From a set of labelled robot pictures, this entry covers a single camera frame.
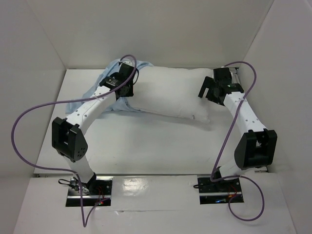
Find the white pillow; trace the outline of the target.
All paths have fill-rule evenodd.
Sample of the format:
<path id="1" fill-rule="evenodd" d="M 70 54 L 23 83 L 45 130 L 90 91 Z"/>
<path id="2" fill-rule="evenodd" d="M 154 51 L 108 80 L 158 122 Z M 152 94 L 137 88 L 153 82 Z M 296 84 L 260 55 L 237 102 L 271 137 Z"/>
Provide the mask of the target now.
<path id="1" fill-rule="evenodd" d="M 209 68 L 146 66 L 140 69 L 134 96 L 127 98 L 127 102 L 143 112 L 208 123 L 208 101 L 198 94 L 205 77 L 212 75 Z"/>

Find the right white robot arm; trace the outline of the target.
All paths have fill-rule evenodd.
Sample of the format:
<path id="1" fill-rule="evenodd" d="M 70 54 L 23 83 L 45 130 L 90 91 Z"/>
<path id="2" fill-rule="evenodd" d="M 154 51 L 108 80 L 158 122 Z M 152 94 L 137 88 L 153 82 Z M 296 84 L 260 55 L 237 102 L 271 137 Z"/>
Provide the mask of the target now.
<path id="1" fill-rule="evenodd" d="M 212 77 L 205 77 L 198 96 L 226 107 L 233 117 L 229 130 L 239 128 L 241 139 L 234 157 L 223 166 L 214 165 L 210 180 L 218 191 L 224 191 L 231 180 L 247 170 L 271 165 L 277 133 L 269 130 L 256 116 L 247 101 L 247 92 L 232 80 L 228 67 L 216 68 Z"/>

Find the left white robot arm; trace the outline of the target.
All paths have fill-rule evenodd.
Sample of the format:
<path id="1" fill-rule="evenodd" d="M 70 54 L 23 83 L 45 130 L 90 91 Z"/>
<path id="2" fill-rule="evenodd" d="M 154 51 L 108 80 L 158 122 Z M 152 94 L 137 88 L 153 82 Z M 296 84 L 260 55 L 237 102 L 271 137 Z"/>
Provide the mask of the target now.
<path id="1" fill-rule="evenodd" d="M 86 158 L 85 134 L 91 124 L 121 97 L 133 96 L 133 78 L 137 68 L 122 63 L 117 72 L 100 81 L 91 93 L 93 100 L 84 102 L 66 118 L 52 122 L 52 147 L 65 158 L 70 169 L 80 177 L 79 189 L 86 195 L 96 190 L 96 174 Z"/>

